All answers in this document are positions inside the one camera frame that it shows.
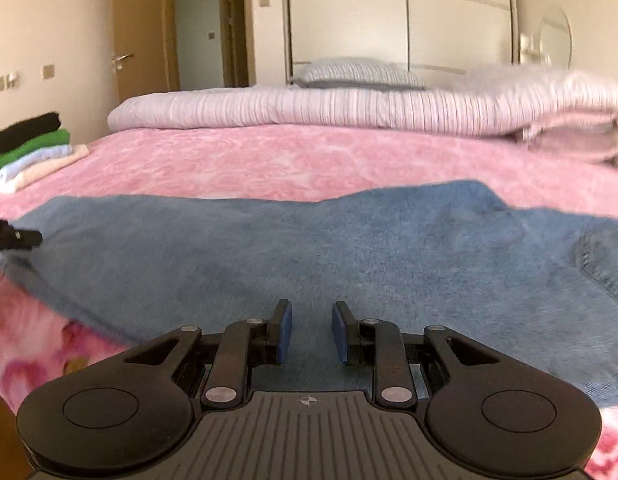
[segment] stack of folded clothes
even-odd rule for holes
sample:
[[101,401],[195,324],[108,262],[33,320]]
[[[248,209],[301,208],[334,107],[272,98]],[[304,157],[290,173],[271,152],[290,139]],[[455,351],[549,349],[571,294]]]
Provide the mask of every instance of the stack of folded clothes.
[[89,154],[49,112],[0,131],[0,193],[14,193]]

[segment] denim pocket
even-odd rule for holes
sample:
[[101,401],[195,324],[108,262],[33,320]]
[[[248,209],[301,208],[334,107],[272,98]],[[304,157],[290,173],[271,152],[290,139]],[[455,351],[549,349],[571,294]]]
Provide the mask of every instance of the denim pocket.
[[576,244],[580,272],[618,303],[618,223],[605,223],[584,234]]

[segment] blue denim fabric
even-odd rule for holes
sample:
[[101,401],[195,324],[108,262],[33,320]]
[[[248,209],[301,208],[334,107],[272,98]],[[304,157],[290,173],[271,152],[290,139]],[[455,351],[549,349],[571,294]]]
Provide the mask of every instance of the blue denim fabric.
[[319,203],[152,196],[55,198],[16,225],[7,276],[58,313],[136,343],[220,332],[294,306],[270,390],[368,389],[339,364],[331,306],[403,332],[443,324],[618,403],[618,221],[510,209],[478,182],[377,189]]

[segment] wooden floor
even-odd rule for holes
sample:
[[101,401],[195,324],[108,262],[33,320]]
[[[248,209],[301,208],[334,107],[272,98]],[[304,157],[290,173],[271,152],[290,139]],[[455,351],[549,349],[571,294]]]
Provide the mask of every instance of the wooden floor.
[[30,474],[16,431],[16,417],[0,398],[0,480],[24,480]]

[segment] round mirror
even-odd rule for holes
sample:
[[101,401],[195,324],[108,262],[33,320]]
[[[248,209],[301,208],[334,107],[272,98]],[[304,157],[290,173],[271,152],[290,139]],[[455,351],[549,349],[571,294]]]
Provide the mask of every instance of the round mirror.
[[545,10],[538,37],[544,62],[569,68],[574,51],[572,29],[561,7],[553,6]]

